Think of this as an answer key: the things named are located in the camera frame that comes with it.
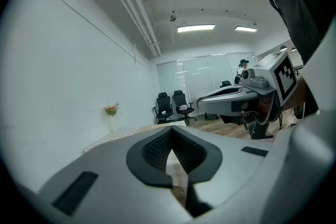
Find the person's right hand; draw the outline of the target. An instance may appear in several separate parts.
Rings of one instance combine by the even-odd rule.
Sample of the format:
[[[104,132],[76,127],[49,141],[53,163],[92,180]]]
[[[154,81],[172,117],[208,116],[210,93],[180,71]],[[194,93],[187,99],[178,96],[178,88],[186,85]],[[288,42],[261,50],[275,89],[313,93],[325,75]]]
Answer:
[[[271,108],[271,97],[262,96],[259,99],[258,111],[260,113],[267,114]]]

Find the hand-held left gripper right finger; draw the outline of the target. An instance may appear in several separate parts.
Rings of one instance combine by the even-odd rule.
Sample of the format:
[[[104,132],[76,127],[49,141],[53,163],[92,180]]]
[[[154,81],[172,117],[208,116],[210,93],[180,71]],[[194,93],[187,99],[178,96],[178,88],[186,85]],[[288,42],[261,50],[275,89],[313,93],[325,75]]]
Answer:
[[[172,194],[196,216],[237,192],[264,161],[271,143],[175,127],[172,146]]]

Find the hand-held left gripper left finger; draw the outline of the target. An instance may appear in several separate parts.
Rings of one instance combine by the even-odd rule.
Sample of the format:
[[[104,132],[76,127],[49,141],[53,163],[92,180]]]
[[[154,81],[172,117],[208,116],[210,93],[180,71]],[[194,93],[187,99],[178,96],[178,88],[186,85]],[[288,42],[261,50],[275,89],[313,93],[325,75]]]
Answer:
[[[161,128],[103,143],[54,174],[38,196],[54,209],[54,202],[83,173],[97,179],[71,216],[69,223],[185,223],[192,216],[168,188],[148,186],[128,169],[126,155],[136,142]]]

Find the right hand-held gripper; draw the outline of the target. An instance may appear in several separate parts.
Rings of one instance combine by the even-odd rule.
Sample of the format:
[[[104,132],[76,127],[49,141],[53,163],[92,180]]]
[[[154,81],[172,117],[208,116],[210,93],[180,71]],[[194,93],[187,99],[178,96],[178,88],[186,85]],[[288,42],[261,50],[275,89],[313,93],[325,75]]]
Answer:
[[[287,52],[269,54],[238,74],[238,86],[216,89],[222,94],[198,99],[201,112],[222,115],[224,123],[243,125],[252,139],[268,139],[269,124],[282,119],[282,109],[298,86],[295,69]],[[271,97],[267,114],[258,111],[259,99]]]

